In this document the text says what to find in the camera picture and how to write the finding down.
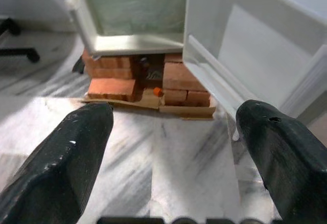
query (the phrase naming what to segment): orange object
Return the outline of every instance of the orange object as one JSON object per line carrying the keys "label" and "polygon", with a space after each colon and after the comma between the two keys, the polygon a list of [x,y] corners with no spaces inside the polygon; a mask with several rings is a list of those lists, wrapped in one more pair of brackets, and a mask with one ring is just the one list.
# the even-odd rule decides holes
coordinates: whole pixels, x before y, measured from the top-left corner
{"label": "orange object", "polygon": [[162,88],[160,88],[160,87],[155,87],[155,88],[153,89],[153,94],[154,94],[155,96],[158,96],[158,97],[162,96]]}

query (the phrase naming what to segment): floor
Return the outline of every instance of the floor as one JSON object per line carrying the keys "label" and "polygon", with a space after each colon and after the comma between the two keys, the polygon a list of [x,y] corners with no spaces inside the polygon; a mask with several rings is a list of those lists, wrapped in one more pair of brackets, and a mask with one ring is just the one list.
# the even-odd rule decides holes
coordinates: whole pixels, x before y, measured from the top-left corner
{"label": "floor", "polygon": [[[41,61],[0,59],[0,189],[64,116],[81,106],[86,74],[71,73],[83,50],[75,34],[24,32],[1,46],[35,46]],[[184,121],[155,111],[114,111],[114,128],[86,210],[100,216],[189,216],[235,222],[278,218],[243,143],[232,142],[234,121]]]}

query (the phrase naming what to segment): gray vein marble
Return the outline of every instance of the gray vein marble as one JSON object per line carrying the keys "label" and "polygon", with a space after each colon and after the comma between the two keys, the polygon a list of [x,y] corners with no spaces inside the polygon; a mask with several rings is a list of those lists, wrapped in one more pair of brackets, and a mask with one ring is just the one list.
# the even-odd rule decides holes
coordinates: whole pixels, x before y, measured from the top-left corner
{"label": "gray vein marble", "polygon": [[[72,110],[75,99],[0,96],[0,188]],[[114,111],[114,127],[81,223],[100,216],[278,217],[242,142],[223,113],[184,121],[152,111]]]}
{"label": "gray vein marble", "polygon": [[114,112],[114,127],[85,212],[78,224],[101,216],[149,215],[153,116]]}
{"label": "gray vein marble", "polygon": [[8,34],[1,48],[34,47],[40,55],[38,63],[25,56],[0,56],[0,95],[83,97],[90,78],[72,73],[84,45],[76,33],[22,31],[20,36]]}
{"label": "gray vein marble", "polygon": [[0,192],[7,185],[11,177],[14,176],[26,158],[26,155],[0,154]]}
{"label": "gray vein marble", "polygon": [[240,196],[226,118],[157,121],[153,148],[151,216],[169,222],[189,216],[238,220]]}

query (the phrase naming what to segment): frosted glass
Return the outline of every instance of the frosted glass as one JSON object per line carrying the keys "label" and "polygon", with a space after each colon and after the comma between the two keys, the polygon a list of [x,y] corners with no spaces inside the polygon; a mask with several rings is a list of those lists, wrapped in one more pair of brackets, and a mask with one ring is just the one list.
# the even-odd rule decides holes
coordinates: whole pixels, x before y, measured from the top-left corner
{"label": "frosted glass", "polygon": [[87,0],[100,35],[183,33],[186,0]]}

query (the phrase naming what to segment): stack of bricks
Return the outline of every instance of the stack of bricks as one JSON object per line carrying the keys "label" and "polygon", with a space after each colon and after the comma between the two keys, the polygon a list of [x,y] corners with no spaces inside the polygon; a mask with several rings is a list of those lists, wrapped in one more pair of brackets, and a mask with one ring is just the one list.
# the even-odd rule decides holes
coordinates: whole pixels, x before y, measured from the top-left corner
{"label": "stack of bricks", "polygon": [[94,60],[86,50],[82,59],[92,78],[88,96],[92,99],[115,99],[134,101],[134,56],[101,57]]}
{"label": "stack of bricks", "polygon": [[182,63],[181,54],[166,54],[162,85],[165,105],[210,105],[210,94]]}

